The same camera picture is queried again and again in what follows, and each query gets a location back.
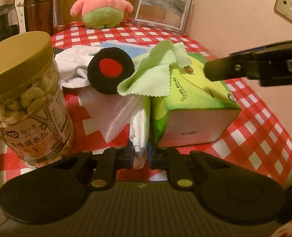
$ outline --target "plush toy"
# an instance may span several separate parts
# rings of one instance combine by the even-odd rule
[[[134,7],[125,0],[78,0],[71,7],[70,15],[82,14],[87,28],[102,29],[117,26],[124,19],[124,13],[132,13]]]

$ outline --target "jar of cashews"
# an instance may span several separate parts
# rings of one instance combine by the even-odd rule
[[[71,149],[74,126],[45,32],[0,42],[0,138],[32,168],[60,160]]]

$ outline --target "red and white checkered tablecloth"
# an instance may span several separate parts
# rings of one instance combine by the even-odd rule
[[[201,53],[208,60],[216,58],[197,41],[186,35],[178,36],[168,31],[132,25],[127,20],[117,28],[102,30],[87,29],[82,22],[59,26],[56,28],[56,34],[52,36],[52,45],[66,49],[75,45],[98,46],[106,40],[117,40],[154,46],[164,39],[170,39],[174,43],[183,42],[187,51]],[[269,176],[283,184],[292,167],[291,137],[263,100],[242,79],[225,83],[243,109],[238,118],[215,143],[182,147],[178,150],[184,154],[189,154],[191,150],[202,150]],[[82,150],[102,153],[105,148],[126,145],[129,137],[128,125],[114,141],[107,144],[101,133],[96,131],[95,122],[81,105],[77,90],[65,89],[64,93],[75,126],[75,141],[71,153]],[[6,181],[30,170],[0,140],[0,188]],[[165,180],[166,174],[160,170],[150,170],[146,165],[140,170],[120,170],[117,179],[158,181]],[[0,222],[3,220],[0,209]]]

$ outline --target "pink wall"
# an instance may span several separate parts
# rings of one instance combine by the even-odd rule
[[[187,34],[218,57],[292,39],[292,24],[274,12],[275,1],[194,0]],[[264,88],[247,82],[292,137],[292,86]],[[286,185],[291,183],[292,172]]]

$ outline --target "ear pad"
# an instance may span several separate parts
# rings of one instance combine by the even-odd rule
[[[88,65],[88,80],[93,88],[104,94],[117,94],[118,85],[135,71],[130,56],[117,47],[99,51]]]

